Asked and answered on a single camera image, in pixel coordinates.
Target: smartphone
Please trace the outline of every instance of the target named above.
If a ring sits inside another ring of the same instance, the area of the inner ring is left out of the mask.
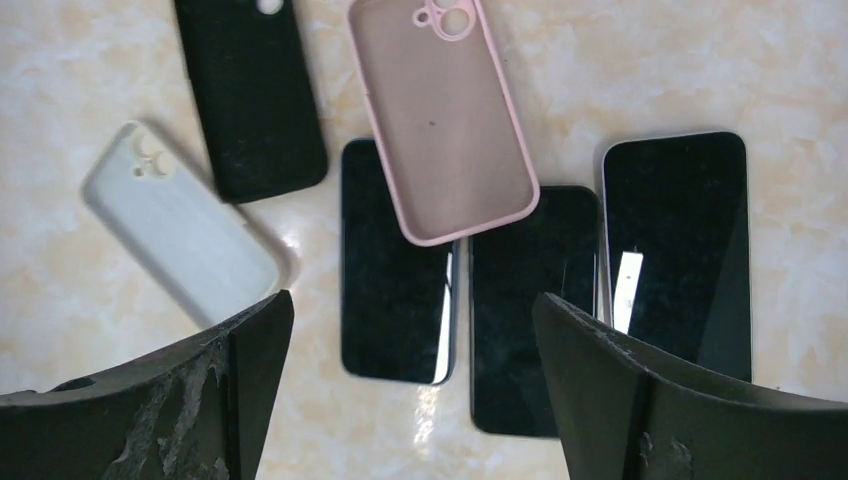
[[[583,187],[542,187],[529,217],[471,237],[471,416],[484,432],[557,437],[531,310],[552,292],[596,310],[600,207]]]
[[[352,374],[438,384],[453,364],[458,245],[401,233],[373,140],[342,153],[342,362]]]
[[[751,381],[745,144],[728,132],[620,143],[603,165],[613,326]]]

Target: black phone case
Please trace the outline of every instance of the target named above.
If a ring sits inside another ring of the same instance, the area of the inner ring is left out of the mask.
[[[188,77],[221,198],[245,203],[327,173],[292,0],[175,0]]]

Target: white phone case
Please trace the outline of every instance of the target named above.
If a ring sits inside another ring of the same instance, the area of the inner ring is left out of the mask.
[[[201,328],[286,280],[233,207],[221,203],[146,125],[124,125],[82,186],[88,207]]]

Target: silicone phone case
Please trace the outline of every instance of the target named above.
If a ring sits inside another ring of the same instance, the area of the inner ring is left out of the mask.
[[[139,122],[82,186],[88,207],[202,328],[282,287],[281,259]]]
[[[175,0],[186,70],[218,194],[244,203],[311,187],[327,173],[292,0]]]
[[[519,220],[539,199],[481,2],[453,1],[354,0],[348,9],[398,222],[421,246]],[[441,25],[452,10],[469,27],[450,36]]]

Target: beige marble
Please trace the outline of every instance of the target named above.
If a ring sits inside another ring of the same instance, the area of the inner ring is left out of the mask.
[[[444,386],[343,371],[338,155],[370,127],[346,1],[296,1],[332,168],[315,188],[244,208],[300,264],[260,478],[565,478],[558,443],[473,427],[466,303]],[[593,186],[600,153],[618,139],[715,127],[745,138],[755,381],[848,401],[848,3],[485,4],[543,181]],[[0,11],[5,393],[49,389],[196,330],[77,189],[131,117],[207,164],[168,0],[2,0]]]

